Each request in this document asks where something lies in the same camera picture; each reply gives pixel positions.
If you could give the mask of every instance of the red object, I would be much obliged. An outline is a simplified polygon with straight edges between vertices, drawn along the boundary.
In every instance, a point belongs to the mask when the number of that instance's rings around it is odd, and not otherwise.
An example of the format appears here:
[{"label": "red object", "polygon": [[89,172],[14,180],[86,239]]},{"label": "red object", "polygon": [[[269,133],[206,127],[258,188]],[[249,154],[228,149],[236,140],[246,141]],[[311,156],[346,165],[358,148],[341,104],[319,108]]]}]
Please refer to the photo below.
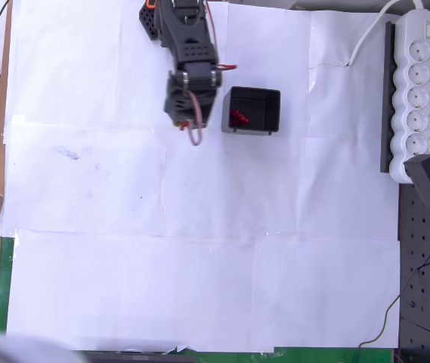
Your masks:
[{"label": "red object", "polygon": [[250,119],[239,111],[231,111],[232,126],[246,126],[250,123]]},{"label": "red object", "polygon": [[217,66],[217,68],[218,68],[221,72],[223,72],[223,71],[225,71],[225,70],[235,70],[236,68],[238,68],[238,66],[231,65],[231,64],[219,64],[219,65]]},{"label": "red object", "polygon": [[179,123],[178,125],[179,125],[179,129],[180,129],[181,131],[184,131],[184,128],[185,128],[185,127],[189,127],[190,122],[189,122],[189,121],[183,121],[182,123]]},{"label": "red object", "polygon": [[149,3],[149,0],[146,0],[146,6],[150,10],[156,10],[156,1],[154,1],[154,4]]}]

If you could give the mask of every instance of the power strip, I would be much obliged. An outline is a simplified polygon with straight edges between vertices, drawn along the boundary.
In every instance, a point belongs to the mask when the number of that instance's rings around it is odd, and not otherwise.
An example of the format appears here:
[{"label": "power strip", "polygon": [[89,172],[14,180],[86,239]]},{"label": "power strip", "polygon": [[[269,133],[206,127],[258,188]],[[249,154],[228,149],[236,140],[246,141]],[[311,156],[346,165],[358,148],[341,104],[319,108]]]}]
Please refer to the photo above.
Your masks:
[{"label": "power strip", "polygon": [[409,11],[396,22],[394,34],[396,110],[391,127],[394,155],[389,174],[398,183],[412,184],[404,162],[430,154],[430,11]]}]

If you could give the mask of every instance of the smudge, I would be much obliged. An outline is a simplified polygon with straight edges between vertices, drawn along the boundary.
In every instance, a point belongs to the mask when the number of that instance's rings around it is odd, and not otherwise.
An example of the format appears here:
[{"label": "smudge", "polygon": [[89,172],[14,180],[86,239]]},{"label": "smudge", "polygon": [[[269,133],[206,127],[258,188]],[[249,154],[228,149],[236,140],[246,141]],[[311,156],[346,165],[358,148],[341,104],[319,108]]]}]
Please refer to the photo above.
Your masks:
[{"label": "smudge", "polygon": [[63,146],[59,146],[55,149],[60,155],[64,155],[65,157],[68,157],[69,159],[72,160],[78,160],[80,159],[80,156],[77,155],[76,153],[73,153],[70,150],[67,150],[65,147]]}]

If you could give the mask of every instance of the red wire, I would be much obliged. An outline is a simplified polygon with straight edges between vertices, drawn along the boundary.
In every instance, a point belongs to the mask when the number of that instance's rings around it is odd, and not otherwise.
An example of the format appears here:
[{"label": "red wire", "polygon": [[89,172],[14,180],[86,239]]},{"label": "red wire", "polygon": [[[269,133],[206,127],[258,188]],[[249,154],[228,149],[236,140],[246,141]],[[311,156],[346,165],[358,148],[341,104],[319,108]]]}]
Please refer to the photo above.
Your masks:
[{"label": "red wire", "polygon": [[198,141],[195,141],[193,137],[193,120],[190,120],[187,125],[187,133],[190,136],[191,144],[198,146],[203,140],[203,115],[201,114],[200,103],[198,102],[196,95],[188,89],[186,90],[186,93],[190,96],[191,102],[193,102],[196,125],[198,126]]},{"label": "red wire", "polygon": [[[206,0],[206,9],[208,10],[209,20],[210,20],[210,22],[212,24],[213,40],[215,41],[216,53],[218,53],[218,41],[216,40],[215,22],[213,21],[212,9],[209,8],[209,2],[208,2],[208,0]],[[235,70],[237,68],[237,66],[228,65],[228,64],[219,64],[218,67],[220,67],[221,71],[224,71],[224,70]]]}]

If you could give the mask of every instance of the green surface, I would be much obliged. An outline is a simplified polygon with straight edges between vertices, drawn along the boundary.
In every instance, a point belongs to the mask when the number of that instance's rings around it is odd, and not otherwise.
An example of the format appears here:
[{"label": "green surface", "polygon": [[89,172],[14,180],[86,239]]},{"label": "green surface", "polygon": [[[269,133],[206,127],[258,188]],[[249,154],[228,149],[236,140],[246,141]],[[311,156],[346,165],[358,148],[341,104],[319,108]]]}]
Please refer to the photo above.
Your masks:
[{"label": "green surface", "polygon": [[[276,348],[274,353],[198,353],[186,351],[182,354],[194,355],[198,363],[262,363],[262,362],[314,362],[314,363],[354,363],[356,349],[337,348]],[[362,349],[359,363],[393,362],[392,349]]]},{"label": "green surface", "polygon": [[6,323],[8,320],[13,248],[13,238],[2,238],[2,246],[0,249],[0,332],[6,331]]},{"label": "green surface", "polygon": [[[0,332],[6,331],[10,299],[13,238],[2,238],[0,250]],[[275,353],[200,353],[185,350],[178,354],[195,355],[198,363],[354,363],[356,349],[276,348]],[[392,363],[392,349],[362,349],[358,363]]]}]

